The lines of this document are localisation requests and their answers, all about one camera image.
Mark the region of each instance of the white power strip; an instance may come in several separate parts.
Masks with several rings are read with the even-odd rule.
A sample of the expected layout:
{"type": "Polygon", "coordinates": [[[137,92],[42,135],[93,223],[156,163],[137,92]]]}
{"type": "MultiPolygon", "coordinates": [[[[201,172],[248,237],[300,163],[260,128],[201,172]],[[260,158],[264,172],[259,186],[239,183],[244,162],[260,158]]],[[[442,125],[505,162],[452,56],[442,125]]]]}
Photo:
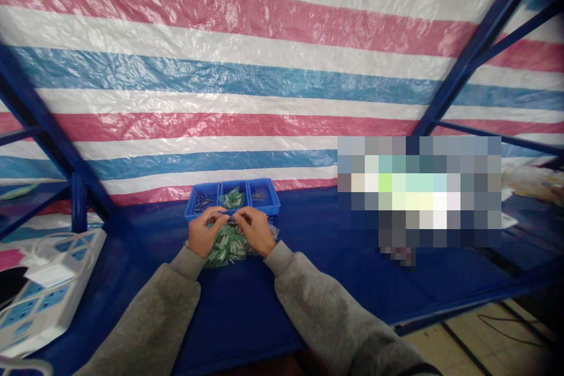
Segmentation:
{"type": "MultiPolygon", "coordinates": [[[[0,318],[0,355],[4,357],[24,357],[46,346],[61,336],[69,328],[76,308],[86,288],[94,264],[106,240],[102,229],[83,232],[80,238],[69,237],[53,247],[60,252],[68,252],[78,261],[89,260],[87,246],[90,243],[94,263],[83,275],[42,297],[17,305],[0,318]]],[[[14,302],[26,299],[46,290],[35,282],[28,281],[14,302]]]]}

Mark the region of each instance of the tiled floor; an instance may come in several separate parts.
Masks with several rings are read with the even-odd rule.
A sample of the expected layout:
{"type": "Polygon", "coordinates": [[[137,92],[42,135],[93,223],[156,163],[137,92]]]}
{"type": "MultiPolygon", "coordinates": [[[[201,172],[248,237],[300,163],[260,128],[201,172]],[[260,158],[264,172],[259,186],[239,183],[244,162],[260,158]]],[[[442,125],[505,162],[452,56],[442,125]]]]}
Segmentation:
{"type": "MultiPolygon", "coordinates": [[[[514,301],[509,300],[506,303],[527,320],[535,320],[514,301]]],[[[547,365],[552,357],[547,348],[526,345],[504,337],[480,320],[478,314],[510,319],[513,319],[513,316],[498,304],[488,304],[446,322],[493,376],[542,374],[543,366],[547,365]]],[[[486,320],[513,338],[543,344],[519,322],[486,320]]],[[[554,338],[554,334],[544,325],[534,325],[548,337],[554,338]]],[[[415,332],[404,339],[415,345],[444,376],[483,376],[479,368],[439,324],[415,332]]]]}

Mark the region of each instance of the gray sweater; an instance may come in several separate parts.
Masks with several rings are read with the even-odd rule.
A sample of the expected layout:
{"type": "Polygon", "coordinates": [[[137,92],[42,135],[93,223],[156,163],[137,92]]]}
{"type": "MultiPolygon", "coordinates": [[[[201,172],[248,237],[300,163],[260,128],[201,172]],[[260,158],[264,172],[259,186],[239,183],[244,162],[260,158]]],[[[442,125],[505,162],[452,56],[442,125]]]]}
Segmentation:
{"type": "MultiPolygon", "coordinates": [[[[290,320],[331,374],[438,374],[303,254],[279,241],[264,262],[276,277],[274,289],[290,320]]],[[[162,264],[75,375],[170,374],[200,299],[196,279],[204,263],[182,248],[170,264],[162,264]]]]}

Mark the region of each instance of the person's left hand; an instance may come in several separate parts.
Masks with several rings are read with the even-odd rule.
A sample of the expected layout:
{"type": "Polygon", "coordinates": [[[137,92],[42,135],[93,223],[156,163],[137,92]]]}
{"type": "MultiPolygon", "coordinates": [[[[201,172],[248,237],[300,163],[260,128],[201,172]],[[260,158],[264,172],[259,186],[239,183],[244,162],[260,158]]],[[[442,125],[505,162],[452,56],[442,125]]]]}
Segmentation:
{"type": "Polygon", "coordinates": [[[208,207],[202,215],[188,225],[188,248],[204,259],[209,256],[217,232],[229,220],[227,209],[223,207],[208,207]]]}

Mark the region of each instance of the blue storage tray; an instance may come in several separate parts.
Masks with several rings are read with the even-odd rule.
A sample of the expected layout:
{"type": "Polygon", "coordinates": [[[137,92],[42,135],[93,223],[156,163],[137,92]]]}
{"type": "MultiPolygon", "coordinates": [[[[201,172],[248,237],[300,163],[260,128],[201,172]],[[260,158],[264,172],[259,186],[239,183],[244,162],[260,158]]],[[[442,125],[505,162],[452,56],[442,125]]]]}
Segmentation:
{"type": "Polygon", "coordinates": [[[236,209],[228,209],[227,214],[229,214],[230,216],[232,216],[233,213],[235,213],[238,209],[242,209],[243,207],[250,206],[249,190],[247,188],[247,181],[237,180],[237,181],[222,182],[220,193],[221,193],[221,195],[227,194],[229,191],[231,191],[235,187],[239,187],[239,192],[245,193],[245,201],[241,205],[241,207],[238,207],[236,209]]]}
{"type": "Polygon", "coordinates": [[[194,185],[192,187],[192,193],[190,194],[190,200],[188,200],[186,212],[184,213],[186,220],[192,221],[199,215],[201,215],[203,210],[207,209],[208,207],[217,206],[217,202],[219,201],[220,187],[221,184],[219,182],[194,185]],[[213,200],[212,202],[207,203],[201,212],[196,212],[194,210],[196,208],[196,205],[198,204],[198,195],[205,195],[210,200],[213,200]]]}
{"type": "MultiPolygon", "coordinates": [[[[245,180],[235,180],[235,181],[225,181],[225,182],[217,182],[217,183],[207,183],[207,184],[200,184],[194,185],[192,187],[192,193],[190,195],[190,200],[188,200],[188,206],[186,207],[186,212],[184,213],[184,217],[188,222],[194,220],[202,213],[196,213],[194,210],[196,205],[198,204],[198,195],[203,194],[207,196],[210,200],[215,200],[219,202],[219,197],[225,193],[228,193],[236,186],[239,187],[240,192],[245,193],[245,202],[239,208],[245,206],[251,206],[255,209],[261,210],[265,212],[268,216],[275,216],[280,212],[280,200],[278,199],[278,195],[276,194],[276,190],[274,189],[274,185],[272,184],[271,179],[252,179],[249,181],[245,180]],[[261,192],[266,193],[265,197],[262,199],[255,198],[253,200],[252,195],[256,193],[256,190],[259,189],[261,192]]],[[[204,208],[207,209],[208,207],[213,206],[221,206],[221,202],[211,202],[207,204],[204,208]]],[[[233,215],[238,209],[230,209],[227,211],[227,214],[233,215]]]]}
{"type": "Polygon", "coordinates": [[[280,200],[272,184],[272,179],[251,179],[247,181],[249,186],[249,201],[251,207],[265,212],[268,216],[275,216],[280,212],[280,200]],[[266,192],[265,198],[253,198],[256,190],[266,192]]]}

